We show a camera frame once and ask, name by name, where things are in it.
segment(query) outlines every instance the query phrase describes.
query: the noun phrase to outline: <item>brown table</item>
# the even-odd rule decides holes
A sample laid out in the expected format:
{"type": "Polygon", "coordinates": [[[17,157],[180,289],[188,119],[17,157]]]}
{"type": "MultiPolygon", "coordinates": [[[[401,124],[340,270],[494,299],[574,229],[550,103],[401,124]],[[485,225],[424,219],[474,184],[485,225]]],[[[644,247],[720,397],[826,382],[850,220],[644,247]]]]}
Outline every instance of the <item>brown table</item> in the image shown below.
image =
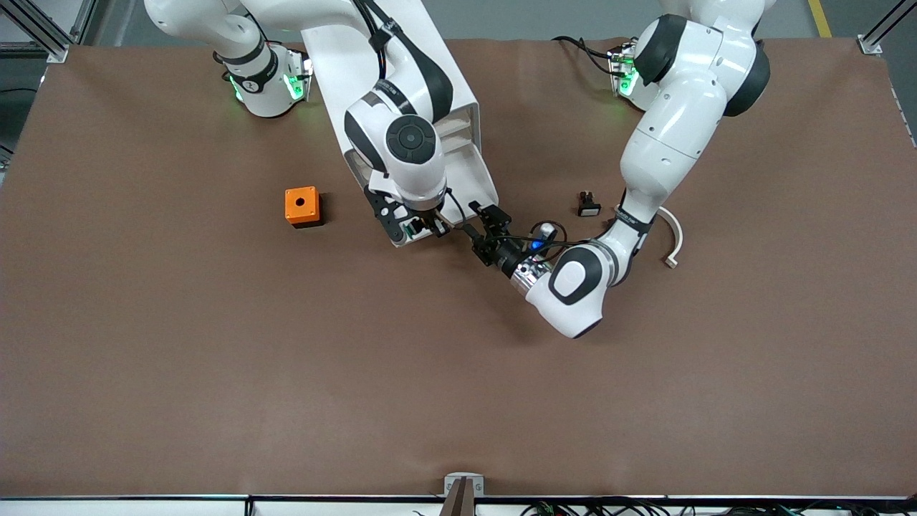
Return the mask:
{"type": "MultiPolygon", "coordinates": [[[[555,42],[450,42],[524,230],[620,196],[639,114],[555,42]]],[[[247,114],[206,48],[73,48],[0,190],[0,495],[909,495],[917,167],[882,60],[772,40],[600,328],[454,234],[396,250],[320,101],[247,114]],[[283,190],[327,192],[296,231],[283,190]]]]}

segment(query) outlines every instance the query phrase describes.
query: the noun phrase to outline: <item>orange box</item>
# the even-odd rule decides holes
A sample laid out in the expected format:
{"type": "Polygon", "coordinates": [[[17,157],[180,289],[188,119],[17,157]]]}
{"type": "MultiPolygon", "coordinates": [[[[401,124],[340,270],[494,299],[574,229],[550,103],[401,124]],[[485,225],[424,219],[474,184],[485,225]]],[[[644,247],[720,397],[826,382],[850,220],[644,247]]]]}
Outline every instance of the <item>orange box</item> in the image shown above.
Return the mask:
{"type": "Polygon", "coordinates": [[[314,186],[291,188],[286,191],[287,222],[294,228],[313,228],[325,224],[322,217],[322,198],[314,186]]]}

